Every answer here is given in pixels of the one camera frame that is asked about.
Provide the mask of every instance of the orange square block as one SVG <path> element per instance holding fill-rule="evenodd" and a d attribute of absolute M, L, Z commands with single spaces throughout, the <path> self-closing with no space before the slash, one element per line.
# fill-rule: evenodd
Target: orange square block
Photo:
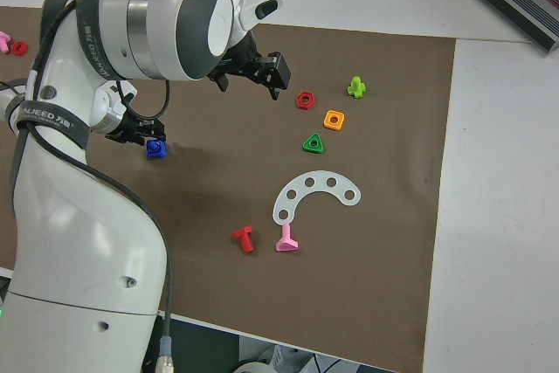
<path fill-rule="evenodd" d="M 332 130 L 341 130 L 345 117 L 344 113 L 330 109 L 326 113 L 326 117 L 324 117 L 324 127 Z"/>

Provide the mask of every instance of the white table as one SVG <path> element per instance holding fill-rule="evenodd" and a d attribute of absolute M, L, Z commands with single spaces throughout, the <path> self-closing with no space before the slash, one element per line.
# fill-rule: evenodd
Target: white table
<path fill-rule="evenodd" d="M 424 371 L 556 371 L 559 53 L 481 0 L 286 0 L 267 22 L 459 39 Z"/>

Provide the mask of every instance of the red bolt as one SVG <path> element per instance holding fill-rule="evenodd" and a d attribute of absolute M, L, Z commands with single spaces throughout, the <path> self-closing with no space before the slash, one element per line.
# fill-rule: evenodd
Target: red bolt
<path fill-rule="evenodd" d="M 301 92 L 295 100 L 297 101 L 297 107 L 301 109 L 310 109 L 314 106 L 314 96 L 310 92 Z"/>
<path fill-rule="evenodd" d="M 251 232 L 252 226 L 249 225 L 245 226 L 242 229 L 239 229 L 238 231 L 234 231 L 231 235 L 235 239 L 238 239 L 244 253 L 251 253 L 252 251 L 254 251 L 254 245 L 252 244 L 251 238 L 249 236 L 249 233 Z"/>
<path fill-rule="evenodd" d="M 27 44 L 24 43 L 23 41 L 17 41 L 11 47 L 11 52 L 16 54 L 17 56 L 23 56 L 24 54 L 27 53 Z"/>

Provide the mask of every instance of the pink peg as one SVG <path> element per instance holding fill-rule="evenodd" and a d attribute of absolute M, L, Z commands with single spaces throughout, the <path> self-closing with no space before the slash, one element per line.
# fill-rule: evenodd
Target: pink peg
<path fill-rule="evenodd" d="M 5 32 L 0 31 L 0 52 L 4 54 L 8 54 L 10 49 L 8 48 L 8 43 L 11 41 L 11 38 Z"/>
<path fill-rule="evenodd" d="M 291 239 L 291 226 L 289 226 L 289 224 L 283 224 L 281 226 L 281 239 L 276 244 L 276 251 L 297 251 L 298 249 L 299 243 Z"/>

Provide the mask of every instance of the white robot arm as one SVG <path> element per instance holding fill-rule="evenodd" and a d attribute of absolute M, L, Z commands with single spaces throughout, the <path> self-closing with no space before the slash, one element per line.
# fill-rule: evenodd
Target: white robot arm
<path fill-rule="evenodd" d="M 280 53 L 257 52 L 250 29 L 282 2 L 45 1 L 26 87 L 0 86 L 0 119 L 18 134 L 17 257 L 0 317 L 0 371 L 141 370 L 170 280 L 168 250 L 140 198 L 87 166 L 87 137 L 164 136 L 156 118 L 130 115 L 126 79 L 207 76 L 225 90 L 226 75 L 239 75 L 277 99 L 290 72 Z M 172 371 L 167 336 L 161 355 L 158 371 Z"/>

